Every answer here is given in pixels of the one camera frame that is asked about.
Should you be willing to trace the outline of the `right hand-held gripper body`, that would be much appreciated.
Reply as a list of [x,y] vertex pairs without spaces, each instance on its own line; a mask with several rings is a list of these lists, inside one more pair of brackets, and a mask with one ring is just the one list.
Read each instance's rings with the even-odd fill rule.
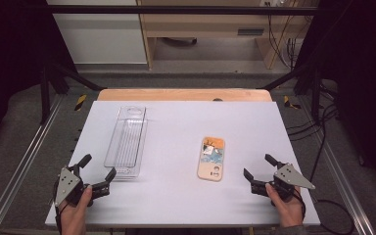
[[[276,166],[277,170],[273,173],[273,179],[267,183],[274,188],[280,199],[284,202],[288,202],[292,199],[296,186],[310,190],[315,188],[315,186],[296,171],[291,164],[277,164]],[[250,175],[251,192],[253,194],[267,197],[268,194],[265,189],[267,183],[255,180],[254,177]]]

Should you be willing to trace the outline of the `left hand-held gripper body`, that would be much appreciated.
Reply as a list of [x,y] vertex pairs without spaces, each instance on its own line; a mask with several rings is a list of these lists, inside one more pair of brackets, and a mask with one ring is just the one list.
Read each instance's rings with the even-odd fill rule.
[[[56,182],[54,205],[57,207],[61,202],[67,202],[74,206],[78,204],[84,190],[88,187],[80,177],[80,164],[63,167]],[[95,199],[108,196],[110,194],[111,174],[105,177],[105,180],[92,185],[92,197],[89,207],[92,206]]]

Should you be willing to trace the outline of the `clear plastic tray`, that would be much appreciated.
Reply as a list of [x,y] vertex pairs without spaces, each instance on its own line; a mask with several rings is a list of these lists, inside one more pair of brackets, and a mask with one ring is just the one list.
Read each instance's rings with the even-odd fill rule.
[[116,170],[114,180],[134,179],[140,173],[148,121],[146,108],[123,106],[105,157],[104,166]]

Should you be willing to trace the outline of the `phone with illustrated case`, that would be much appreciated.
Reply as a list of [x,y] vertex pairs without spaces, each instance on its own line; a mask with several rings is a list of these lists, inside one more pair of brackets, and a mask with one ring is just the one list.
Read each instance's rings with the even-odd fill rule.
[[197,167],[197,176],[204,180],[218,182],[223,175],[225,142],[221,138],[205,137]]

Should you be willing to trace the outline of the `person's left hand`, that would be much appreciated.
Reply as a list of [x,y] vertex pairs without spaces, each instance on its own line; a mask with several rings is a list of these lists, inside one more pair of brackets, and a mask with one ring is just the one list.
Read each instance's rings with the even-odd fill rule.
[[86,210],[92,197],[92,187],[88,186],[78,202],[73,207],[67,202],[62,202],[61,227],[62,235],[85,235],[86,234]]

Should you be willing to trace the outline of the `person's right hand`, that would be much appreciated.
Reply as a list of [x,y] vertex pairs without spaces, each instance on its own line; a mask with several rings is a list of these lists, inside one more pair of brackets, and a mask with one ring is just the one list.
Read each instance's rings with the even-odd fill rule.
[[277,208],[282,228],[303,224],[303,205],[297,198],[293,198],[289,202],[284,202],[269,183],[265,184],[265,189],[268,197]]

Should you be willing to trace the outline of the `yellow and black tape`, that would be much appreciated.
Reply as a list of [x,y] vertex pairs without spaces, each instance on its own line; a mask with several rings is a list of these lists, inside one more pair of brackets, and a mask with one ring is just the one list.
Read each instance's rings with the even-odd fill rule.
[[86,94],[82,94],[79,96],[79,98],[77,99],[77,102],[76,102],[76,105],[74,107],[74,110],[75,111],[80,111],[81,110],[81,107],[86,99],[87,95]]
[[292,108],[292,109],[295,109],[295,110],[299,110],[301,109],[302,107],[300,105],[294,105],[290,102],[290,99],[288,96],[284,96],[284,107],[286,108]]

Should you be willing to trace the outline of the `white table board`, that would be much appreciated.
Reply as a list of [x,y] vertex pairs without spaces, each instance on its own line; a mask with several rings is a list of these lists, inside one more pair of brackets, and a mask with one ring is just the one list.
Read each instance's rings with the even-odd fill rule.
[[[243,172],[272,178],[271,155],[295,164],[293,148],[273,102],[145,102],[147,133],[139,175],[112,183],[87,211],[90,226],[247,227],[275,224],[269,199],[255,195]],[[202,141],[225,142],[222,178],[197,175]]]

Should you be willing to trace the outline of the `black metal stand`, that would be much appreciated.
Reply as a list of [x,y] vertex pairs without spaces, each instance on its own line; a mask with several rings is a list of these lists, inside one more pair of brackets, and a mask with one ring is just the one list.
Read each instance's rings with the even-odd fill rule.
[[319,100],[321,78],[317,67],[311,63],[304,63],[298,68],[294,68],[292,71],[286,73],[280,78],[268,83],[267,85],[264,85],[262,89],[271,91],[292,78],[297,79],[297,83],[294,87],[294,92],[297,95],[306,94],[308,89],[311,89],[310,115],[316,123],[320,123]]
[[78,83],[94,91],[102,91],[104,87],[99,86],[73,71],[59,64],[48,64],[40,72],[40,93],[41,93],[41,124],[45,123],[50,116],[49,85],[52,85],[57,94],[66,94],[70,87],[65,78],[69,77]]

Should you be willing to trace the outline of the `light wooden table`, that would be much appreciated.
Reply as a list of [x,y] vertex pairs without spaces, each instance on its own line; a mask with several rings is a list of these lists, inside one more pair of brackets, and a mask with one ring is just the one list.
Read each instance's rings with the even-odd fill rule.
[[183,89],[183,88],[130,88],[104,89],[98,101],[251,101],[271,102],[264,89]]

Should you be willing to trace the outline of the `white cabinet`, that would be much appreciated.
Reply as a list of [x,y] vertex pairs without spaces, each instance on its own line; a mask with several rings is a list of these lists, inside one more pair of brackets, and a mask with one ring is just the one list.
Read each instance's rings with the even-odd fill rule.
[[137,14],[54,14],[75,64],[146,64]]

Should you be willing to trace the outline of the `wooden desk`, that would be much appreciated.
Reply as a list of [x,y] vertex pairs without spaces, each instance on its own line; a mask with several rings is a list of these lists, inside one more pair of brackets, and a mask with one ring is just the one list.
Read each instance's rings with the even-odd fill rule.
[[[139,6],[316,7],[319,0],[136,0]],[[308,16],[150,15],[140,16],[148,60],[153,40],[168,38],[252,38],[265,66],[271,70],[290,38],[303,39],[311,23]]]

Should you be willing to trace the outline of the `aluminium rail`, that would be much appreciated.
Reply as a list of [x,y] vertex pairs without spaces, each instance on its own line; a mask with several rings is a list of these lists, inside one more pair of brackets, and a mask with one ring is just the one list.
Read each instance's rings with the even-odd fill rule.
[[34,134],[31,142],[29,143],[23,158],[18,164],[14,174],[9,180],[4,192],[0,197],[0,225],[9,210],[9,207],[13,203],[23,181],[28,173],[32,162],[34,161],[40,147],[51,128],[51,125],[59,112],[60,106],[65,100],[65,95],[56,95],[51,105],[49,115],[47,119],[39,125],[39,128]]
[[327,141],[326,122],[333,114],[337,113],[334,104],[326,106],[319,110],[320,123],[316,123],[310,115],[310,102],[307,97],[300,97],[299,101],[303,106],[303,110],[310,121],[314,123],[314,138],[319,146],[317,158],[323,158],[332,175],[334,183],[344,202],[345,208],[350,214],[354,227],[358,235],[375,235],[373,226],[367,217],[349,179],[341,168],[336,155],[333,153],[332,147]]

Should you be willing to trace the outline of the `black horizontal frame bar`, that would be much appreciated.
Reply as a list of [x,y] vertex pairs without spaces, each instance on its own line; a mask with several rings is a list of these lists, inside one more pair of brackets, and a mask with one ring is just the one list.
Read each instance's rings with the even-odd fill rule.
[[271,15],[316,16],[327,14],[318,7],[223,7],[223,6],[99,6],[99,5],[28,5],[51,14],[182,14],[182,15]]

